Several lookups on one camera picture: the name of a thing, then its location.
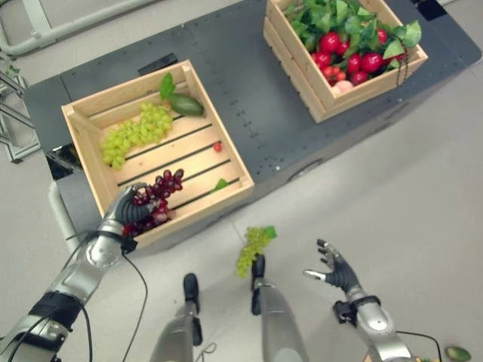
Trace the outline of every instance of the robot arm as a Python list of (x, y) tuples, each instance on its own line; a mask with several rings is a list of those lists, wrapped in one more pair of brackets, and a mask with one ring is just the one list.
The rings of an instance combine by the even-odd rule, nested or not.
[(355, 272), (340, 253), (328, 242), (318, 240), (321, 261), (331, 273), (305, 270), (306, 276), (340, 287), (346, 302), (336, 302), (334, 312), (339, 323), (350, 322), (368, 347), (372, 362), (410, 361), (411, 353), (395, 331), (394, 322), (380, 306), (376, 296), (362, 289)]
[(134, 206), (134, 193), (143, 184), (128, 186), (111, 203), (101, 224), (79, 246), (77, 256), (52, 282), (28, 315), (0, 340), (0, 362), (60, 361), (56, 353), (78, 313), (91, 298), (103, 276), (137, 243), (123, 238), (124, 224), (149, 215), (150, 206)]

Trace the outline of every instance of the wooden crate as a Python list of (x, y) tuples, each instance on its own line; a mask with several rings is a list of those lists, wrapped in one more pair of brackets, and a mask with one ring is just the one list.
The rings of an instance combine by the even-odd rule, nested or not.
[[(351, 91), (336, 95), (328, 84), (309, 52), (303, 46), (284, 15), (284, 10), (294, 0), (267, 0), (263, 36), (280, 60), (291, 82), (300, 93), (315, 122), (319, 123), (370, 98), (374, 98), (396, 87), (398, 70), (385, 72), (354, 87)], [(359, 0), (359, 3), (390, 26), (401, 25), (401, 21), (384, 0)], [(417, 45), (408, 52), (408, 76), (419, 68), (428, 56)]]
[[(119, 171), (103, 164), (100, 141), (117, 123), (139, 120), (142, 102), (161, 102), (158, 87), (168, 72), (176, 92), (195, 97), (205, 108), (204, 116), (177, 115), (159, 144), (132, 149)], [(141, 246), (222, 210), (252, 191), (254, 182), (188, 60), (77, 100), (62, 111), (101, 215), (126, 185), (153, 184), (155, 176), (167, 168), (185, 170), (183, 190), (168, 199), (176, 217), (136, 237)], [(212, 145), (219, 141), (222, 151), (215, 152)], [(211, 192), (220, 178), (229, 185)]]

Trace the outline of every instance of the black cable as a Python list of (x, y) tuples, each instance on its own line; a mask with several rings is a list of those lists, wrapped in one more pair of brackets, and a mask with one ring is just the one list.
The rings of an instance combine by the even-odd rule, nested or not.
[(217, 344), (215, 342), (210, 343), (205, 347), (203, 351), (201, 351), (201, 353), (195, 359), (195, 362), (198, 362), (199, 360), (202, 360), (202, 362), (205, 362), (205, 354), (212, 354), (216, 350), (217, 350)]
[[(66, 241), (68, 241), (68, 240), (70, 240), (72, 238), (77, 238), (78, 236), (87, 234), (88, 232), (91, 232), (91, 231), (90, 230), (84, 230), (83, 232), (79, 232), (78, 234), (71, 235), (68, 238), (66, 238)], [(70, 263), (70, 261), (74, 257), (75, 253), (78, 252), (78, 250), (81, 248), (82, 245), (85, 244), (86, 241), (87, 241), (87, 238), (84, 239), (83, 241), (81, 241), (80, 243), (78, 243), (77, 247), (75, 247), (74, 251), (71, 252), (69, 258), (66, 261), (66, 263), (63, 265), (62, 270), (64, 270), (68, 266), (68, 264)]]
[(139, 325), (141, 324), (141, 319), (143, 318), (144, 308), (146, 307), (146, 302), (148, 300), (148, 284), (146, 283), (146, 280), (144, 279), (144, 276), (141, 273), (141, 271), (135, 266), (135, 264), (132, 261), (129, 260), (129, 258), (126, 256), (125, 253), (122, 253), (122, 257), (124, 259), (126, 259), (129, 264), (132, 265), (132, 267), (134, 268), (134, 270), (140, 276), (141, 281), (143, 282), (143, 285), (144, 285), (144, 300), (143, 300), (143, 306), (141, 307), (141, 312), (139, 313), (139, 318), (137, 319), (136, 328), (134, 328), (133, 336), (131, 337), (131, 340), (129, 342), (128, 348), (126, 348), (126, 352), (124, 354), (124, 357), (122, 358), (122, 362), (125, 362), (126, 361), (126, 358), (128, 357), (129, 350), (131, 349), (131, 346), (132, 346), (132, 344), (134, 342), (134, 338), (136, 338), (137, 330), (139, 328)]
[(25, 338), (27, 338), (27, 336), (30, 334), (30, 332), (32, 332), (34, 330), (34, 328), (37, 327), (41, 322), (45, 321), (50, 316), (54, 315), (54, 313), (57, 312), (57, 311), (58, 311), (58, 309), (54, 309), (49, 314), (47, 314), (44, 317), (40, 318), (32, 326), (30, 326), (30, 328), (23, 334), (23, 336), (20, 337), (20, 339), (18, 340), (17, 344), (15, 345), (15, 348), (12, 351), (12, 353), (10, 353), (10, 357), (8, 358), (8, 362), (12, 362), (14, 360), (14, 356), (17, 353), (18, 348), (23, 343), (23, 341), (25, 340)]
[(415, 333), (415, 332), (405, 332), (404, 330), (396, 330), (396, 333), (399, 333), (399, 334), (407, 334), (409, 336), (419, 336), (419, 337), (425, 337), (427, 339), (431, 339), (435, 344), (436, 344), (436, 348), (438, 349), (438, 358), (439, 360), (442, 362), (443, 361), (443, 358), (441, 356), (441, 349), (439, 348), (439, 343), (438, 341), (436, 340), (436, 338), (434, 337), (431, 337), (427, 334), (422, 334), (422, 333)]
[(85, 318), (85, 325), (88, 329), (88, 345), (89, 345), (89, 362), (92, 362), (92, 335), (91, 335), (91, 322), (89, 321), (89, 314), (88, 311), (85, 310), (85, 307), (81, 305), (82, 313), (84, 313)]

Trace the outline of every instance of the green grapes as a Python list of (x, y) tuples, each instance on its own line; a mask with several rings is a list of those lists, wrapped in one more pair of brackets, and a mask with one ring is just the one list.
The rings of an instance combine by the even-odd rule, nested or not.
[(163, 107), (145, 102), (142, 102), (140, 107), (138, 122), (132, 119), (122, 122), (117, 128), (109, 130), (99, 145), (103, 163), (114, 170), (121, 170), (126, 162), (126, 154), (134, 147), (158, 143), (173, 127), (173, 117)]
[(273, 226), (265, 228), (247, 228), (245, 237), (247, 239), (247, 246), (240, 250), (240, 255), (236, 262), (236, 274), (240, 278), (248, 276), (248, 270), (251, 263), (256, 259), (257, 254), (261, 254), (264, 247), (266, 247), (277, 234)]

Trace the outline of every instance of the green avocado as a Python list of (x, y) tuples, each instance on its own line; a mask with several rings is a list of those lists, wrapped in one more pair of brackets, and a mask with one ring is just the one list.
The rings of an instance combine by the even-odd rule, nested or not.
[(196, 99), (185, 94), (171, 94), (168, 102), (171, 108), (181, 115), (203, 114), (203, 106)]

